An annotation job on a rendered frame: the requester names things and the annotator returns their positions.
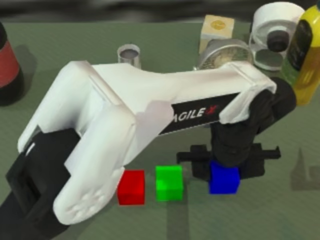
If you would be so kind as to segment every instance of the green tabletop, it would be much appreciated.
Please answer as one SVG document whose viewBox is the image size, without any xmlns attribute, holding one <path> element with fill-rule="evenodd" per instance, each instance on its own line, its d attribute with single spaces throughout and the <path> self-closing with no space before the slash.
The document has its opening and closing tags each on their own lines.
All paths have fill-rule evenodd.
<svg viewBox="0 0 320 240">
<path fill-rule="evenodd" d="M 25 73 L 27 92 L 0 108 L 0 201 L 9 193 L 5 174 L 17 158 L 17 140 L 59 70 L 69 61 L 114 63 L 117 48 L 141 48 L 142 68 L 160 73 L 191 70 L 197 60 L 197 23 L 11 23 L 5 25 Z M 248 37 L 237 23 L 235 38 Z M 175 164 L 176 152 L 208 144 L 199 127 L 157 138 L 128 169 L 144 169 L 146 204 L 120 207 L 113 200 L 97 216 L 72 226 L 57 240 L 319 240 L 320 94 L 256 138 L 280 146 L 266 174 L 242 181 L 236 195 L 209 195 L 206 183 L 185 174 L 184 200 L 156 202 L 156 165 Z"/>
</svg>

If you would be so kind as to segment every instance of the robotic arm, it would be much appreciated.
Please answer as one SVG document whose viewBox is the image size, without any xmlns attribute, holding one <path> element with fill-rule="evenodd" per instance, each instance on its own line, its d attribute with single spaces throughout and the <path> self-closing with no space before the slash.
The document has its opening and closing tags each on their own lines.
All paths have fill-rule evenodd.
<svg viewBox="0 0 320 240">
<path fill-rule="evenodd" d="M 165 74 L 70 62 L 18 140 L 0 239 L 50 240 L 89 219 L 113 197 L 124 166 L 160 135 L 211 124 L 214 158 L 236 166 L 295 101 L 289 85 L 247 62 Z"/>
</svg>

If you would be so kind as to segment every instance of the green cube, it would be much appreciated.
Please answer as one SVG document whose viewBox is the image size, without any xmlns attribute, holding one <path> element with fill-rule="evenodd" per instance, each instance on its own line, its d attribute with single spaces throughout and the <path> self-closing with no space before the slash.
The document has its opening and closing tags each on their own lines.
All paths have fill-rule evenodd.
<svg viewBox="0 0 320 240">
<path fill-rule="evenodd" d="M 155 176 L 157 201 L 181 201 L 183 199 L 184 183 L 182 166 L 156 166 Z"/>
</svg>

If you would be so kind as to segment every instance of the black label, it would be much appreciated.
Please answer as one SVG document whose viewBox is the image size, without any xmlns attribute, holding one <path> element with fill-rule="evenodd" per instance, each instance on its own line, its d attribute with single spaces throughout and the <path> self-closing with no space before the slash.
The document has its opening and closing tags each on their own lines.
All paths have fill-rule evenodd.
<svg viewBox="0 0 320 240">
<path fill-rule="evenodd" d="M 160 133 L 168 134 L 219 120 L 220 112 L 238 93 L 173 104 L 173 121 Z"/>
<path fill-rule="evenodd" d="M 300 20 L 288 49 L 287 58 L 292 67 L 300 71 L 309 51 L 313 34 L 309 23 Z"/>
</svg>

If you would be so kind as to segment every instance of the blue cube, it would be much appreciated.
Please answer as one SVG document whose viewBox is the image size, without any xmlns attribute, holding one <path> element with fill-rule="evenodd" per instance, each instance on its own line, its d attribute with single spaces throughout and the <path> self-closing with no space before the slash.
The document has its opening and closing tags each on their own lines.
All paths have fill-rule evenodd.
<svg viewBox="0 0 320 240">
<path fill-rule="evenodd" d="M 210 162 L 211 179 L 209 193 L 215 195 L 236 194 L 240 185 L 240 174 L 237 167 L 223 167 Z"/>
</svg>

